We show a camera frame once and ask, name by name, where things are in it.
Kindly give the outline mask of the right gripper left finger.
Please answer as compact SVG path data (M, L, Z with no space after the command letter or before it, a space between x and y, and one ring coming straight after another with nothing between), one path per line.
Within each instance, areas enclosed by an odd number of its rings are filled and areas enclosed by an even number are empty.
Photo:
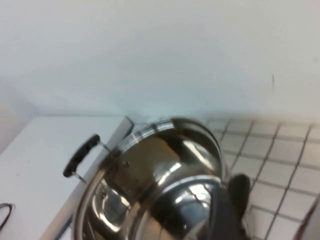
M251 182L247 175L234 175L227 187L210 193L208 238L210 240L249 240L243 219L249 203Z

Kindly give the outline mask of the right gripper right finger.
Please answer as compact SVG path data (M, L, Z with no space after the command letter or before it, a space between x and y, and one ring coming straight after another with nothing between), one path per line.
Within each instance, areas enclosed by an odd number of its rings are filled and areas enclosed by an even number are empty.
M320 240L320 199L316 198L305 215L295 236L295 240Z

